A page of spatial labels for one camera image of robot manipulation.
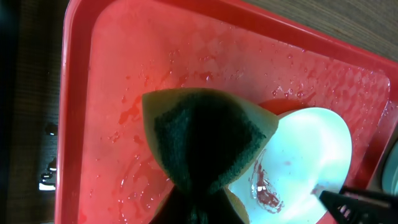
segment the scrubbing sponge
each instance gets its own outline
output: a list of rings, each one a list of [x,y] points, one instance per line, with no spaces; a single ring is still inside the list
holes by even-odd
[[[237,96],[204,88],[147,93],[142,104],[149,147],[175,184],[162,210],[173,213],[174,202],[183,223],[213,223],[223,212],[242,210],[237,208],[242,207],[239,199],[224,187],[258,156],[277,129],[277,116]],[[171,222],[162,210],[153,223]],[[234,215],[247,220],[242,214]]]

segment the tray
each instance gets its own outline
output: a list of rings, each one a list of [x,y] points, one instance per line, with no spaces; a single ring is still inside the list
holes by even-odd
[[[398,122],[397,64],[237,0],[71,0],[62,57],[56,223],[147,223],[172,183],[146,144],[141,95],[229,91],[276,114],[346,121],[346,179],[365,188]],[[325,215],[320,223],[331,221]]]

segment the dark wood table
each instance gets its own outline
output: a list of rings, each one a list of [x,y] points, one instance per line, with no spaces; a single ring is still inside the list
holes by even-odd
[[[396,0],[248,1],[398,61]],[[11,133],[11,149],[6,223],[53,220],[54,192],[39,191],[38,183],[57,153],[57,137],[46,134],[45,127],[58,123],[62,29],[67,3],[68,0],[21,1],[13,116],[7,130]],[[379,187],[378,179],[374,186]]]

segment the dish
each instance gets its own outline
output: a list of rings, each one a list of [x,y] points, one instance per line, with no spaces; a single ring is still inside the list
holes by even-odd
[[[279,127],[229,189],[251,223],[316,223],[322,190],[339,192],[351,162],[349,129],[336,113],[307,108],[279,115]]]

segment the table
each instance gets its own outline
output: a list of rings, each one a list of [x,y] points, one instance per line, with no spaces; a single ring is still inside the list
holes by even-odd
[[[398,61],[396,0],[248,0],[293,21]],[[6,223],[53,220],[54,192],[38,190],[56,156],[63,17],[68,0],[23,0],[11,127]],[[379,188],[379,179],[373,182]]]

